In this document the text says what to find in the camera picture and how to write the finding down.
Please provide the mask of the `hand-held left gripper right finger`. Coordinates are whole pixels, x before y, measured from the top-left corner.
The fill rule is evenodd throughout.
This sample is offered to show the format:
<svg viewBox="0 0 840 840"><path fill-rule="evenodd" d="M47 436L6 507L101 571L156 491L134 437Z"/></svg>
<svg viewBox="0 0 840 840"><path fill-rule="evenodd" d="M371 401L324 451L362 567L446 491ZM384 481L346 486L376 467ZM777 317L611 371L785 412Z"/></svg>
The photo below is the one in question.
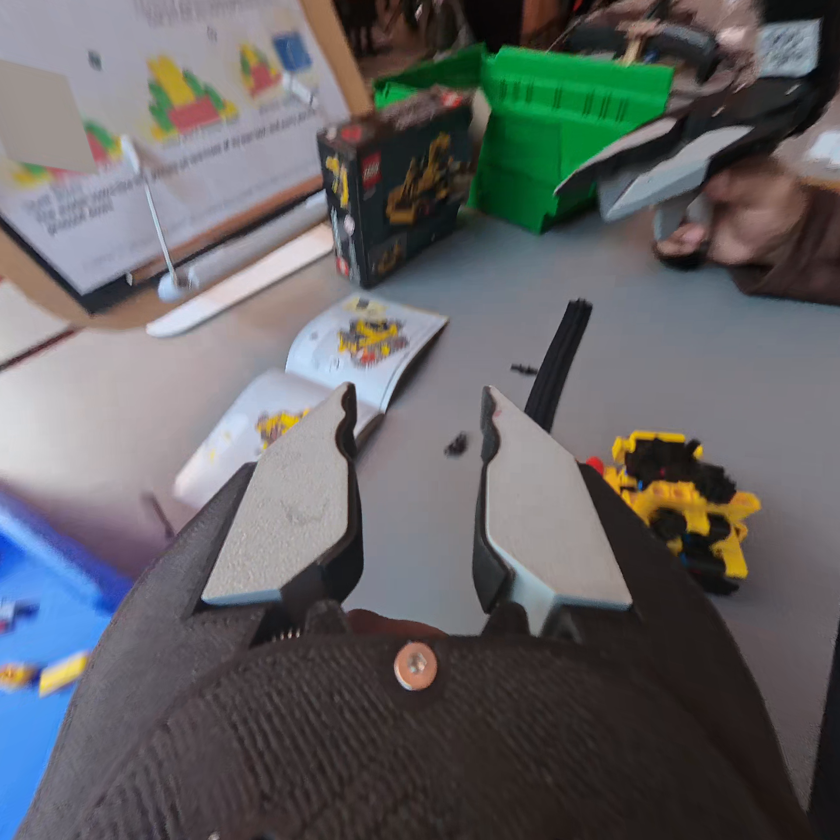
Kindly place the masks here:
<svg viewBox="0 0 840 840"><path fill-rule="evenodd" d="M472 579L483 613L517 604L533 634L565 607L627 613L633 597L579 462L492 385L479 425Z"/></svg>

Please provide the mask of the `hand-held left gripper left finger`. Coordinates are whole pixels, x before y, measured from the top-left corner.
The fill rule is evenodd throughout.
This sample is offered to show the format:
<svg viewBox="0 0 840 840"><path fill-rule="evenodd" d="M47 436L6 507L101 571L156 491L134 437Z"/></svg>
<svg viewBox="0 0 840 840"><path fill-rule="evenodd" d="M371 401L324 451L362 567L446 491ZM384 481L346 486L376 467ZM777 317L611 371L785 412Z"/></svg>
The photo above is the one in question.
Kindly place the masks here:
<svg viewBox="0 0 840 840"><path fill-rule="evenodd" d="M257 462L203 591L210 606L344 602L363 572L353 384Z"/></svg>

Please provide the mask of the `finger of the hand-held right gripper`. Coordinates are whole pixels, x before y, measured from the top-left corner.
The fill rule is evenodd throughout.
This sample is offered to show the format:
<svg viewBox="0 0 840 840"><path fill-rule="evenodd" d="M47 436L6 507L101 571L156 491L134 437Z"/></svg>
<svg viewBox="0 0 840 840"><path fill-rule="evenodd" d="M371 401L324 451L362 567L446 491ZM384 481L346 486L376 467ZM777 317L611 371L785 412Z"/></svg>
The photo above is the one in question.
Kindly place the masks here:
<svg viewBox="0 0 840 840"><path fill-rule="evenodd" d="M608 144L567 175L555 195L574 193L627 167L656 162L676 147L681 119L657 119Z"/></svg>
<svg viewBox="0 0 840 840"><path fill-rule="evenodd" d="M703 133L683 148L640 174L620 189L615 183L599 186L603 221L615 222L641 209L694 193L707 179L712 160L749 134L752 128L721 128Z"/></svg>

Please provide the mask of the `yellow lego bulldozer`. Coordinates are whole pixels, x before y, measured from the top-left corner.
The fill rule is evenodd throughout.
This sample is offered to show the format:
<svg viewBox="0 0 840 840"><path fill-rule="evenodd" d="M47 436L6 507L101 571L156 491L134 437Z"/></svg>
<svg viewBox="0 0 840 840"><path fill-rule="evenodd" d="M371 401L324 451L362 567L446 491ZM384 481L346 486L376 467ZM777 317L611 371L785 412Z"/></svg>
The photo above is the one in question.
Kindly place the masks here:
<svg viewBox="0 0 840 840"><path fill-rule="evenodd" d="M748 578L742 545L760 499L704 458L683 434L636 430L617 437L612 462L592 467L664 543L686 572L713 595L731 595Z"/></svg>

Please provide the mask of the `person's right forearm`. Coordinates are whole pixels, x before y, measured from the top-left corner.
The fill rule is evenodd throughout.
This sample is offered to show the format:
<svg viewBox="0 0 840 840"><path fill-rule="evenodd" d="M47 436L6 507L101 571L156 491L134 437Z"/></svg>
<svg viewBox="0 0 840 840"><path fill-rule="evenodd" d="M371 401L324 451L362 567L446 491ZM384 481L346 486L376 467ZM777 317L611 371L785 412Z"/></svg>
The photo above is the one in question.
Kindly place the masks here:
<svg viewBox="0 0 840 840"><path fill-rule="evenodd" d="M735 266L730 278L742 294L839 306L839 195L804 184L805 213L772 266Z"/></svg>

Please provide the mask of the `grey lego axle rod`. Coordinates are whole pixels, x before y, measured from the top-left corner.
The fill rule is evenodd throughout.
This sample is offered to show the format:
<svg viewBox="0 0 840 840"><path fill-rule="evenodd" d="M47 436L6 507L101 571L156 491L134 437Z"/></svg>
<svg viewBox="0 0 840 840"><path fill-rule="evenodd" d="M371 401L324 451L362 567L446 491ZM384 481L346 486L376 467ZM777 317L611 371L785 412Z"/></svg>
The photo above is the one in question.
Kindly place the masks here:
<svg viewBox="0 0 840 840"><path fill-rule="evenodd" d="M175 539L176 530L172 525L172 521L165 513L165 510L163 509L158 497L152 491L145 491L140 498L143 506L146 509L148 509L150 514L161 526L164 539L170 543L172 540Z"/></svg>

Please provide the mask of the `lego instruction booklet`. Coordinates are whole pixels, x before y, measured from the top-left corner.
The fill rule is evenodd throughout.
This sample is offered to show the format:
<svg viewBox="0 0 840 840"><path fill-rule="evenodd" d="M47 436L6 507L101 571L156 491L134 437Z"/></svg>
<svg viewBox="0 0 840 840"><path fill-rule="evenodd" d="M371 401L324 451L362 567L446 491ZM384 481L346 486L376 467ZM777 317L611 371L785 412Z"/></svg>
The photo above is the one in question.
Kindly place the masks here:
<svg viewBox="0 0 840 840"><path fill-rule="evenodd" d="M442 314L370 296L334 304L298 333L283 369L258 375L220 416L176 475L174 499L201 508L345 382L355 389L353 435L362 445L448 323Z"/></svg>

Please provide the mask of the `black lego set box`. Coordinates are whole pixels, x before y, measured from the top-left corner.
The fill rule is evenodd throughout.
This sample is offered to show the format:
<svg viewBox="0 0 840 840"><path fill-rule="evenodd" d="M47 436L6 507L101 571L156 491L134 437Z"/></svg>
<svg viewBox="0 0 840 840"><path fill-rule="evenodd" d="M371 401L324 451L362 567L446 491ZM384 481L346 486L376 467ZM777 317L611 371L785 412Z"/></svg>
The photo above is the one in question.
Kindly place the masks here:
<svg viewBox="0 0 840 840"><path fill-rule="evenodd" d="M318 133L339 273L372 289L455 230L469 196L472 96L435 86Z"/></svg>

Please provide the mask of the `yellow lego brick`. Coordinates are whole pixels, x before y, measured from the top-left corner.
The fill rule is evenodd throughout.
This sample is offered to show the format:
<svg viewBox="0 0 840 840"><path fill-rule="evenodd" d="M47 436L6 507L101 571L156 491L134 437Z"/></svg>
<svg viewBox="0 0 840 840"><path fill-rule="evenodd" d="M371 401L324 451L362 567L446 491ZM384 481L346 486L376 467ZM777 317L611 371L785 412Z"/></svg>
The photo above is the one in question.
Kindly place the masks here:
<svg viewBox="0 0 840 840"><path fill-rule="evenodd" d="M43 667L38 675L38 696L50 697L74 686L88 666L90 651L81 650Z"/></svg>

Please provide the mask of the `person's right hand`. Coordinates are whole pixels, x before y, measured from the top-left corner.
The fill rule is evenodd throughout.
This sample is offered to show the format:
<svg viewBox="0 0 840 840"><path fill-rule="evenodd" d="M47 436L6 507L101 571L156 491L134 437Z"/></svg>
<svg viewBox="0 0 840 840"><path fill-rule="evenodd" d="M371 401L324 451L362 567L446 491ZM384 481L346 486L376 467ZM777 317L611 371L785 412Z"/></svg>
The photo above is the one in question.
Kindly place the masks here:
<svg viewBox="0 0 840 840"><path fill-rule="evenodd" d="M813 192L773 157L754 157L714 175L703 196L710 220L684 222L656 241L657 257L672 263L699 259L727 268L774 268L802 229Z"/></svg>

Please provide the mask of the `green plastic crate stack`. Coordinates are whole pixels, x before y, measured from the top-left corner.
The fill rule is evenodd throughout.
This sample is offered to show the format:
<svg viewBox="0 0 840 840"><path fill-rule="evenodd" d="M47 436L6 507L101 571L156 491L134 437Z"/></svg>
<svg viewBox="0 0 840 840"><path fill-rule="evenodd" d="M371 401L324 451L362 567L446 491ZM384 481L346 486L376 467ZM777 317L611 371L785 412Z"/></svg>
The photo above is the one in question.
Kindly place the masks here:
<svg viewBox="0 0 840 840"><path fill-rule="evenodd" d="M483 56L490 105L469 206L540 235L592 207L594 189L556 187L625 134L659 118L675 71L658 64L503 47Z"/></svg>

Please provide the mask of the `green plastic tray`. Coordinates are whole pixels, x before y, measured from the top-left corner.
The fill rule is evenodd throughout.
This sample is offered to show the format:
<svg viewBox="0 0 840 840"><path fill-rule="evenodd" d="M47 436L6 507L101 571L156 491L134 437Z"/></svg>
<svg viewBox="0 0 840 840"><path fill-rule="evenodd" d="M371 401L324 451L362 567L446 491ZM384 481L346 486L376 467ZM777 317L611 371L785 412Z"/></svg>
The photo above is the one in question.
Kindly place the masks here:
<svg viewBox="0 0 840 840"><path fill-rule="evenodd" d="M374 108L382 110L435 86L476 89L480 85L481 68L486 56L486 46L474 44L446 58L427 60L395 75L379 77L373 81Z"/></svg>

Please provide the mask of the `blue plastic tray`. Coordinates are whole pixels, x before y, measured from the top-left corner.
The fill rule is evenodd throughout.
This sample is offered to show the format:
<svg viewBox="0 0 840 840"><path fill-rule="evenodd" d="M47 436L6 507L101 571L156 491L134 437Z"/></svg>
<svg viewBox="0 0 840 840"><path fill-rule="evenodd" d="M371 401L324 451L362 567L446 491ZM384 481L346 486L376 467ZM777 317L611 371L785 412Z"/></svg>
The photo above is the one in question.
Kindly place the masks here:
<svg viewBox="0 0 840 840"><path fill-rule="evenodd" d="M2 493L2 668L41 670L90 653L132 584ZM1 838L12 838L26 814L74 690L69 685L40 697L37 678L2 688Z"/></svg>

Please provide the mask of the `thin metal stand rod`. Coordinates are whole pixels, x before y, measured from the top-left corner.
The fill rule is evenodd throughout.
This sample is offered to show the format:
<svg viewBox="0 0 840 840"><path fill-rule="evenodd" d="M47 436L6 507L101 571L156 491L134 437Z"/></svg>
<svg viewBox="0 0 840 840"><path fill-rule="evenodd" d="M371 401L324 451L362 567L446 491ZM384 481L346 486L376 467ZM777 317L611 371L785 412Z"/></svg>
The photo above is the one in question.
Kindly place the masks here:
<svg viewBox="0 0 840 840"><path fill-rule="evenodd" d="M159 281L157 290L158 296L160 299L167 302L181 301L193 290L193 285L189 280L189 277L187 275L180 274L178 269L175 267L170 248L165 238L165 232L161 224L161 219L154 202L148 167L146 163L144 163L143 156L139 152L134 141L128 134L120 135L120 143L123 158L130 164L133 172L140 179L143 186L154 231L164 258L166 272Z"/></svg>

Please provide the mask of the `instruction poster board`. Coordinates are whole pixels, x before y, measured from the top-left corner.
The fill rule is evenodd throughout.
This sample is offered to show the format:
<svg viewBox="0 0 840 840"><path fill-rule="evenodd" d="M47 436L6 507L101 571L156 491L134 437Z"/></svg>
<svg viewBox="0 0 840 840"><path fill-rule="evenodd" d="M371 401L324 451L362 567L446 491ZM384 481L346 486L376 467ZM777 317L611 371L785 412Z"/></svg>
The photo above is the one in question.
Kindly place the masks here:
<svg viewBox="0 0 840 840"><path fill-rule="evenodd" d="M2 2L2 283L116 324L178 270L322 183L317 132L371 99L334 2Z"/></svg>

